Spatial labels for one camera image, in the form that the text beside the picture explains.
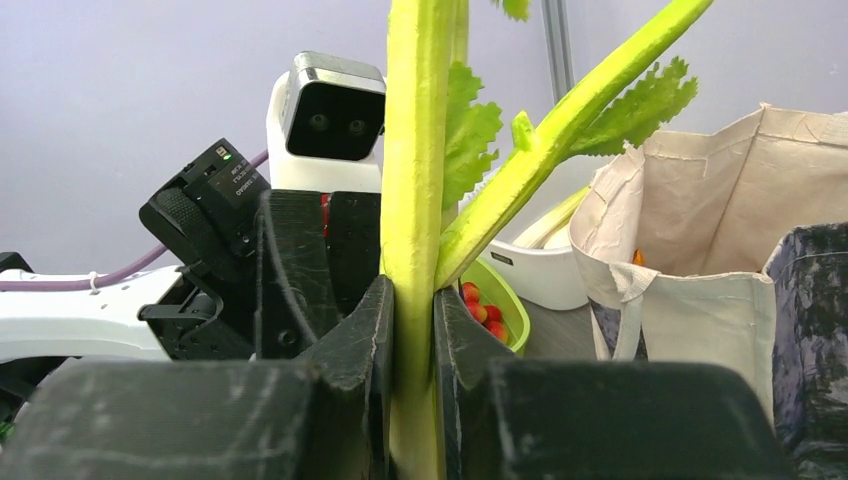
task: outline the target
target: bag handle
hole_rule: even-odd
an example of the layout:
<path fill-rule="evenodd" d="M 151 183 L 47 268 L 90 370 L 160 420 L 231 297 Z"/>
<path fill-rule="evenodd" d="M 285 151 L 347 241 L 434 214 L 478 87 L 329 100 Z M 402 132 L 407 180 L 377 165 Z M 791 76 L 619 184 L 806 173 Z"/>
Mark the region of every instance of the bag handle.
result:
<path fill-rule="evenodd" d="M 660 272 L 625 262 L 610 263 L 609 269 L 621 295 L 621 323 L 612 360 L 633 360 L 642 331 L 642 299 Z"/>

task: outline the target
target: cable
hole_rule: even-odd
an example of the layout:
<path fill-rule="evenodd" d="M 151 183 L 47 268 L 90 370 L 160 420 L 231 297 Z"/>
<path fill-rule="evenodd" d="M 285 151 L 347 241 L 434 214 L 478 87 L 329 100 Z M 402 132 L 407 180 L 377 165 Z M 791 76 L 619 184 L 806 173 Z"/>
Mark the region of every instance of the cable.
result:
<path fill-rule="evenodd" d="M 268 160 L 268 150 L 257 155 L 250 161 L 251 165 L 258 167 Z M 145 267 L 161 257 L 168 249 L 159 245 L 143 257 L 126 267 L 107 275 L 97 277 L 93 281 L 85 280 L 51 280 L 44 282 L 0 282 L 0 292 L 73 292 L 78 290 L 92 290 L 95 288 L 108 287 L 125 280 L 130 275 L 140 272 Z"/>

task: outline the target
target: green plastic container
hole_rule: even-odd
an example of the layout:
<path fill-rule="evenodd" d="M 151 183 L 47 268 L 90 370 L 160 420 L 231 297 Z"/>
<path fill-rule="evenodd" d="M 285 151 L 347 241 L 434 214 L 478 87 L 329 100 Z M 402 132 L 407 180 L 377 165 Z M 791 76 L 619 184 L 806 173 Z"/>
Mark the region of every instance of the green plastic container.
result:
<path fill-rule="evenodd" d="M 507 346 L 519 357 L 524 356 L 524 346 L 530 336 L 530 316 L 503 277 L 478 258 L 462 274 L 460 280 L 477 285 L 480 289 L 480 303 L 500 308 L 504 325 L 509 332 Z"/>

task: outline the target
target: canvas tote bag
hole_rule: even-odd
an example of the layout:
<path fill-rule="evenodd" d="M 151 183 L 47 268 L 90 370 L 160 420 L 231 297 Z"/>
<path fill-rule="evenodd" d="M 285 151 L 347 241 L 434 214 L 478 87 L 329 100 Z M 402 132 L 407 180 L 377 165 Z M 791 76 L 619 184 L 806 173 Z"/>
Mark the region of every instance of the canvas tote bag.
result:
<path fill-rule="evenodd" d="M 728 367 L 773 418 L 761 272 L 794 227 L 846 220 L 848 116 L 762 105 L 714 135 L 657 132 L 595 173 L 571 220 L 597 357 Z"/>

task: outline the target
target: green celery stalk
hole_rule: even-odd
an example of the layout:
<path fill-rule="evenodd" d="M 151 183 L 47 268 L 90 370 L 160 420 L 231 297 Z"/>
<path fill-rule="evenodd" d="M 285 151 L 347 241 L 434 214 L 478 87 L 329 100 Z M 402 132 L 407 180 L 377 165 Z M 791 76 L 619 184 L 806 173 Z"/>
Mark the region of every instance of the green celery stalk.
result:
<path fill-rule="evenodd" d="M 468 65 L 468 31 L 470 21 L 468 18 L 468 0 L 454 0 L 456 13 L 454 14 L 453 39 L 451 41 L 450 63 L 462 62 Z M 443 231 L 450 225 L 459 213 L 459 204 L 452 205 L 442 211 Z"/>
<path fill-rule="evenodd" d="M 401 479 L 443 470 L 430 338 L 455 13 L 450 0 L 393 0 L 389 13 L 380 243 L 395 287 L 389 437 Z"/>
<path fill-rule="evenodd" d="M 691 26 L 712 0 L 673 0 L 560 100 L 535 131 L 526 114 L 513 122 L 516 148 L 470 205 L 442 232 L 435 287 L 474 261 L 567 157 L 604 107 Z"/>

